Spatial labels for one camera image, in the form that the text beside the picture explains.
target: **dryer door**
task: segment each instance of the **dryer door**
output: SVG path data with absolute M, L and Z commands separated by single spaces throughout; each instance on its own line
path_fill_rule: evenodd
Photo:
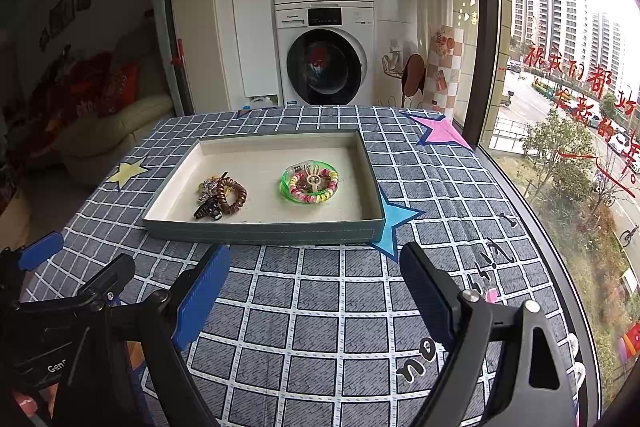
M 287 75 L 306 103 L 340 105 L 351 102 L 360 89 L 362 65 L 347 39 L 318 28 L 300 35 L 290 47 Z

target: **table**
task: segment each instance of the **table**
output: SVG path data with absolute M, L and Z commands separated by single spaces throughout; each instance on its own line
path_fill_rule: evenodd
M 575 394 L 574 359 L 558 295 L 511 203 L 452 127 L 435 113 L 381 107 L 304 107 L 173 118 L 123 159 L 148 169 L 102 183 L 64 230 L 65 247 L 37 270 L 28 298 L 71 296 L 121 252 L 136 275 L 121 295 L 140 301 L 168 288 L 208 245 L 148 237 L 141 216 L 162 180 L 201 137 L 359 128 L 391 203 L 421 214 L 395 229 L 396 246 L 417 241 L 460 288 L 480 286 L 498 302 L 533 298 L 550 320 Z M 412 383 L 396 370 L 421 360 L 428 335 L 399 271 L 398 250 L 231 246 L 232 267 L 186 360 L 222 425 L 404 427 L 425 400 L 446 352 L 422 360 Z M 464 425 L 478 421 L 497 367 L 491 343 Z M 153 384 L 142 380 L 158 425 Z

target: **bicycle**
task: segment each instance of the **bicycle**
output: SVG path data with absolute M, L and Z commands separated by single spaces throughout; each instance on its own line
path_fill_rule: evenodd
M 634 234 L 638 231 L 638 224 L 631 229 L 625 230 L 622 235 L 620 235 L 620 243 L 622 243 L 623 247 L 628 247 L 629 243 L 631 243 L 631 238 L 634 237 Z

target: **metal bolt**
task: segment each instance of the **metal bolt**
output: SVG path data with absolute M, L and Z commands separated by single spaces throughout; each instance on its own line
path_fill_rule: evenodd
M 91 304 L 89 304 L 89 310 L 94 313 L 99 312 L 102 308 L 104 308 L 103 301 L 94 301 Z
M 462 292 L 462 298 L 469 302 L 478 302 L 480 300 L 480 294 L 476 290 L 464 290 Z
M 169 292 L 167 290 L 156 290 L 151 295 L 148 296 L 148 299 L 151 299 L 152 302 L 164 302 L 169 298 Z
M 524 302 L 524 307 L 531 313 L 538 313 L 540 311 L 540 305 L 530 299 Z

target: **yellow star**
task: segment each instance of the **yellow star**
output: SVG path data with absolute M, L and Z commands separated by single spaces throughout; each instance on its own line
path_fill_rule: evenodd
M 145 169 L 144 167 L 140 166 L 143 160 L 144 158 L 142 158 L 142 160 L 138 160 L 135 163 L 120 163 L 118 171 L 111 178 L 107 179 L 107 182 L 117 182 L 118 190 L 120 190 L 124 187 L 124 185 L 127 184 L 130 179 L 132 179 L 133 176 L 137 176 L 138 174 L 142 174 L 142 172 L 149 171 L 149 169 Z

